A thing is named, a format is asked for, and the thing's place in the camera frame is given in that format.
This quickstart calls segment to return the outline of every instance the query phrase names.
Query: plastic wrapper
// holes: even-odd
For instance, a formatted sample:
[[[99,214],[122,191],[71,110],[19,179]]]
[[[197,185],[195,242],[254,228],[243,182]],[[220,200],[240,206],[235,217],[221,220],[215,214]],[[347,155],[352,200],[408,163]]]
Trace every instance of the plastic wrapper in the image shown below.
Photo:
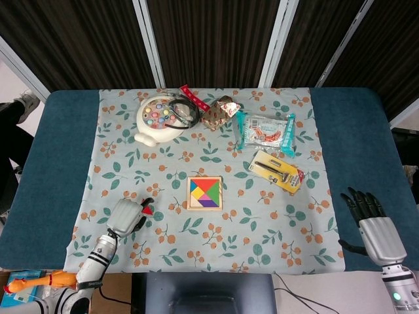
[[[211,108],[204,113],[201,118],[211,130],[220,128],[228,122],[240,109],[240,105],[235,103],[229,96],[223,96],[213,102]]]
[[[288,115],[286,120],[280,120],[238,111],[235,129],[238,148],[275,148],[294,157],[294,121],[294,114]]]

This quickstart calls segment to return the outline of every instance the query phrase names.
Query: black curtain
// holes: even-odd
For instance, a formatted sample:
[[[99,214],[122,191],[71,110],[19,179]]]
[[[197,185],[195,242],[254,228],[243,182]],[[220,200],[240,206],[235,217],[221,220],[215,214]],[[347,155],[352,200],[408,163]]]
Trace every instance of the black curtain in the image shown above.
[[[131,0],[0,5],[0,35],[51,92],[155,87]]]
[[[166,86],[256,87],[279,2],[148,0]]]
[[[419,2],[375,1],[324,86],[365,86],[389,120],[419,98]]]
[[[315,86],[362,4],[300,0],[272,86]]]

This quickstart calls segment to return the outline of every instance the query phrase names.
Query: floral tablecloth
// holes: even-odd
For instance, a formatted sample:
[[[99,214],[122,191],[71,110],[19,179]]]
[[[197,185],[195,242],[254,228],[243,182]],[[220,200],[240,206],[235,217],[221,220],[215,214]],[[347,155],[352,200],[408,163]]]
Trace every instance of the floral tablecloth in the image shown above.
[[[302,274],[343,271],[338,230],[308,88],[192,89],[210,104],[233,97],[245,111],[296,114],[296,157],[271,152],[306,173],[290,195],[247,170],[255,150],[237,149],[232,123],[202,124],[173,141],[134,141],[142,99],[161,90],[101,90],[92,161],[65,270],[76,272],[106,233],[121,198],[152,196],[153,217],[120,241],[111,272],[230,271]],[[223,211],[186,210],[190,176],[223,177]]]

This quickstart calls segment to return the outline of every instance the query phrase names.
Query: orange rubber chicken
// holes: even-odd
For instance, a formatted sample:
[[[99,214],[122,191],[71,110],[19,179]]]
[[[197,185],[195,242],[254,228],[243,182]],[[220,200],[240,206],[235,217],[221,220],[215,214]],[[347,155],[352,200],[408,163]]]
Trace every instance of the orange rubber chicken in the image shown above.
[[[54,271],[49,276],[32,279],[32,280],[25,280],[25,279],[15,279],[8,286],[4,286],[4,290],[7,293],[17,293],[26,288],[34,287],[34,286],[52,286],[56,288],[63,288],[63,287],[76,287],[76,274],[75,273],[67,273],[62,270]]]

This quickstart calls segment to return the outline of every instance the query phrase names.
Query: snack package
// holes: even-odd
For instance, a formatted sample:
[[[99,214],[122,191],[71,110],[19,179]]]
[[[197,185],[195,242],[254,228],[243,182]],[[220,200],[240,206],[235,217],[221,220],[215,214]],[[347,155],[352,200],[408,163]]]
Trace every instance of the snack package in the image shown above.
[[[287,120],[279,120],[238,111],[236,117],[239,149],[245,146],[272,147],[294,157],[294,114],[290,114]]]
[[[228,122],[240,109],[229,96],[223,96],[213,102],[211,108],[204,113],[201,122],[211,130],[216,130]]]
[[[262,150],[256,153],[249,170],[292,194],[300,188],[304,179],[301,170]]]

